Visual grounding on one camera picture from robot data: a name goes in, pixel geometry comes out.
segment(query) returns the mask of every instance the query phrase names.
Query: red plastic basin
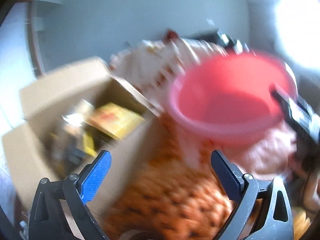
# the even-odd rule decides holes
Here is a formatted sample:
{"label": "red plastic basin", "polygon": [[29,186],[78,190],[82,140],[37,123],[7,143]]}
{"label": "red plastic basin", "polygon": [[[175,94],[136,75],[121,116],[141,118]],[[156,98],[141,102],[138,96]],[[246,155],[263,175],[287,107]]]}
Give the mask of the red plastic basin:
{"label": "red plastic basin", "polygon": [[217,56],[177,77],[169,112],[184,128],[225,144],[248,144],[283,118],[271,98],[274,83],[297,99],[297,86],[284,62],[264,54]]}

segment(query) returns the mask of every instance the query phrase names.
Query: yellow object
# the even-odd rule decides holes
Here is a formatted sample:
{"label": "yellow object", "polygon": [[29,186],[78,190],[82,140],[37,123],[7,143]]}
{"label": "yellow object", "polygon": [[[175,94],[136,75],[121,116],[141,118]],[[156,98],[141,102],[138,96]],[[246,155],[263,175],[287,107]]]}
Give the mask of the yellow object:
{"label": "yellow object", "polygon": [[94,141],[91,135],[84,132],[83,134],[83,150],[88,155],[91,155],[92,157],[97,157],[98,154],[94,150]]}
{"label": "yellow object", "polygon": [[88,123],[116,140],[122,140],[144,119],[137,113],[108,103],[91,115]]}
{"label": "yellow object", "polygon": [[299,240],[309,228],[311,221],[304,209],[298,208],[293,219],[294,240]]}

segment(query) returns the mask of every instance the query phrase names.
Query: metal screw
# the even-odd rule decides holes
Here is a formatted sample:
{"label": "metal screw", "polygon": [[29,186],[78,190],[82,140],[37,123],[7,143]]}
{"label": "metal screw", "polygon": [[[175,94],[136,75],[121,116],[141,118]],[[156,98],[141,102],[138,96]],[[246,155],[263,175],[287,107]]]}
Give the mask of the metal screw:
{"label": "metal screw", "polygon": [[246,179],[253,179],[253,176],[251,175],[251,174],[249,174],[249,173],[247,173],[247,174],[245,174],[244,175],[244,177],[246,178]]}
{"label": "metal screw", "polygon": [[40,183],[41,184],[46,184],[48,182],[48,179],[47,178],[43,178],[40,180]]}
{"label": "metal screw", "polygon": [[78,178],[78,174],[75,174],[75,173],[69,176],[70,180],[76,180],[77,178]]}

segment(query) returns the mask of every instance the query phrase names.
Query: cardboard box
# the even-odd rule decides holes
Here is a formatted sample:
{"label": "cardboard box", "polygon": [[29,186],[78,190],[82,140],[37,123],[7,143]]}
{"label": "cardboard box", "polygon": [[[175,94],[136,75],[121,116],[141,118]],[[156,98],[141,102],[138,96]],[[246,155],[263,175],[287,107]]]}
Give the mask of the cardboard box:
{"label": "cardboard box", "polygon": [[97,57],[74,62],[40,78],[23,88],[20,97],[27,122],[5,134],[3,145],[13,183],[26,208],[32,206],[40,179],[58,180],[50,166],[49,133],[56,129],[61,115],[82,98],[95,107],[114,102],[145,119],[122,142],[115,141],[105,148],[112,155],[111,168],[95,199],[88,203],[96,218],[121,194],[165,134],[150,110],[151,104],[127,81],[112,76]]}

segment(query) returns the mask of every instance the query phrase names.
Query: dark blue gripper pad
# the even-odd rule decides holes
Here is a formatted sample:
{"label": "dark blue gripper pad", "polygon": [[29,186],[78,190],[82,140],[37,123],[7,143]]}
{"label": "dark blue gripper pad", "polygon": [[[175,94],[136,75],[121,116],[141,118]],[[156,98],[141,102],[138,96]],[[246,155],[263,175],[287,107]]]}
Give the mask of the dark blue gripper pad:
{"label": "dark blue gripper pad", "polygon": [[110,166],[111,154],[110,152],[105,151],[103,156],[97,161],[81,185],[80,198],[83,204],[93,200],[104,177],[108,173]]}
{"label": "dark blue gripper pad", "polygon": [[220,150],[211,154],[211,166],[217,174],[228,198],[237,204],[242,198],[241,183],[231,169],[231,163]]}

